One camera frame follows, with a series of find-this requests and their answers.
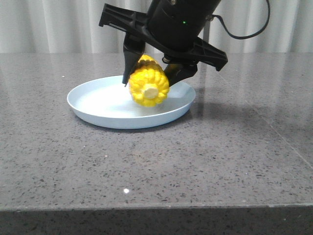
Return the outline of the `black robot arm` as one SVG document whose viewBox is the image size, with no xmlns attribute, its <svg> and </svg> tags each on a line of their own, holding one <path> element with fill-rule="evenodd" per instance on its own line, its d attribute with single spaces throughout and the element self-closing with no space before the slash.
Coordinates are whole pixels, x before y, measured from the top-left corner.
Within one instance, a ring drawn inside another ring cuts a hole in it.
<svg viewBox="0 0 313 235">
<path fill-rule="evenodd" d="M 154 0 L 147 13 L 105 4 L 99 25 L 126 33 L 122 83 L 129 82 L 146 44 L 163 52 L 162 60 L 167 64 L 164 72 L 170 85 L 194 76 L 198 62 L 220 71 L 228 62 L 226 53 L 198 37 L 219 3 L 218 0 Z"/>
</svg>

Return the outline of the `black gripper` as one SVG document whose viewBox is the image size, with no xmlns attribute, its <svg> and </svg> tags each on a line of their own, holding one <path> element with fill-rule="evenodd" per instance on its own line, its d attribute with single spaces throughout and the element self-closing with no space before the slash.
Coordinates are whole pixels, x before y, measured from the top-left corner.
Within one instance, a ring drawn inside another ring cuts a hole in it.
<svg viewBox="0 0 313 235">
<path fill-rule="evenodd" d="M 99 25 L 126 33 L 122 83 L 128 84 L 146 44 L 162 51 L 168 63 L 176 63 L 168 64 L 164 70 L 170 87 L 198 71 L 197 64 L 179 63 L 201 61 L 220 71 L 227 63 L 226 53 L 198 37 L 219 3 L 218 0 L 154 0 L 147 13 L 105 4 Z"/>
</svg>

